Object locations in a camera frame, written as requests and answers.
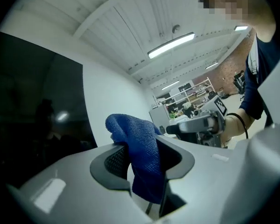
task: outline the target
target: blue microfiber cloth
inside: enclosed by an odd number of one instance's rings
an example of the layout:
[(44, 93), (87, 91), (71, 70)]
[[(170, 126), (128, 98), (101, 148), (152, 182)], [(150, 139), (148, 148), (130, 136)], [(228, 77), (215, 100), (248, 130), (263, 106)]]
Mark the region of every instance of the blue microfiber cloth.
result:
[(151, 203), (160, 204), (165, 177), (161, 172), (155, 134), (161, 135), (161, 132), (152, 122), (126, 114), (110, 115), (106, 128), (114, 142), (125, 142), (129, 147), (135, 174), (133, 192)]

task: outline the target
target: fluorescent light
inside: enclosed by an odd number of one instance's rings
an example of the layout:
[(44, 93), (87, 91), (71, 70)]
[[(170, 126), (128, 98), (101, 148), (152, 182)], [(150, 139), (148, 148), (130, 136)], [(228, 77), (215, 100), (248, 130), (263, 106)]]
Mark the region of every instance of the fluorescent light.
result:
[(178, 80), (178, 81), (175, 81), (174, 83), (172, 83), (172, 84), (170, 84), (170, 85), (167, 85), (167, 86), (166, 86), (166, 87), (164, 87), (164, 88), (162, 88), (162, 91), (163, 91), (164, 89), (166, 89), (166, 88), (168, 88), (168, 87), (170, 87), (170, 86), (172, 86), (172, 85), (176, 84), (176, 83), (179, 83), (179, 80)]
[(62, 111), (62, 112), (60, 112), (59, 114), (57, 114), (56, 119), (57, 119), (57, 121), (59, 121), (59, 122), (61, 122), (61, 121), (65, 121), (65, 119), (67, 119), (67, 118), (68, 118), (68, 115), (69, 115), (69, 113), (68, 113), (68, 112), (66, 112), (66, 111)]
[(150, 52), (148, 52), (148, 56), (150, 59), (153, 59), (154, 57), (158, 56), (159, 54), (162, 54), (165, 51), (172, 49), (173, 47), (179, 46), (185, 42), (193, 40), (194, 37), (195, 37), (195, 33), (193, 32), (177, 37), (165, 44), (162, 44), (156, 49), (151, 50)]
[(214, 66), (214, 65), (217, 65), (218, 63), (219, 63), (219, 62), (213, 63), (212, 65), (206, 67), (206, 69), (208, 69), (208, 68), (210, 68), (210, 67), (212, 67), (212, 66)]
[(242, 30), (246, 30), (248, 28), (248, 26), (236, 26), (234, 28), (235, 31), (242, 31)]

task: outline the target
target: brick wall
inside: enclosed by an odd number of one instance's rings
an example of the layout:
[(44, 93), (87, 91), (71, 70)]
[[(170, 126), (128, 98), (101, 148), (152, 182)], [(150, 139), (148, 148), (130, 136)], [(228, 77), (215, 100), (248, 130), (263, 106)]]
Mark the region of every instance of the brick wall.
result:
[(223, 87), (226, 94), (237, 93), (237, 89), (233, 84), (233, 79), (235, 72), (239, 73), (246, 68), (245, 61), (250, 52), (255, 31), (251, 30), (250, 34), (251, 36), (245, 38), (217, 68), (193, 79), (193, 83), (197, 84), (208, 77), (215, 91), (219, 91), (219, 89)]

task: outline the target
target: person's arm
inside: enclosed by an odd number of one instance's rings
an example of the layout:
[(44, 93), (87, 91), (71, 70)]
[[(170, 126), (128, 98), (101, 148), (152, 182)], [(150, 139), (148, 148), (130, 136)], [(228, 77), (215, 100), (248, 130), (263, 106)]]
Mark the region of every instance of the person's arm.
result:
[[(247, 129), (249, 129), (254, 120), (260, 119), (264, 109), (262, 98), (257, 91), (258, 84), (256, 78), (248, 66), (248, 58), (246, 60), (245, 83), (245, 98), (236, 113), (243, 119)], [(243, 124), (235, 116), (227, 116), (225, 118), (225, 124), (225, 130), (221, 134), (222, 143), (231, 137), (241, 135), (245, 132)]]

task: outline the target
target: dark blue shirt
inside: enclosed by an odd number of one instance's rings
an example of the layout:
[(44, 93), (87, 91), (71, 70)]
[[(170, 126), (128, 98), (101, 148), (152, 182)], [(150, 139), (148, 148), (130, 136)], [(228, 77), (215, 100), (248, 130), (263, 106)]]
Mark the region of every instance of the dark blue shirt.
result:
[(272, 124), (272, 119), (257, 89), (280, 60), (280, 9), (272, 5), (271, 9), (276, 21), (276, 31), (270, 42), (262, 42), (257, 38), (259, 55), (258, 77), (251, 73), (248, 67), (248, 58), (246, 60), (245, 98), (240, 106), (254, 119), (260, 119), (262, 112), (265, 111), (267, 114), (266, 126)]

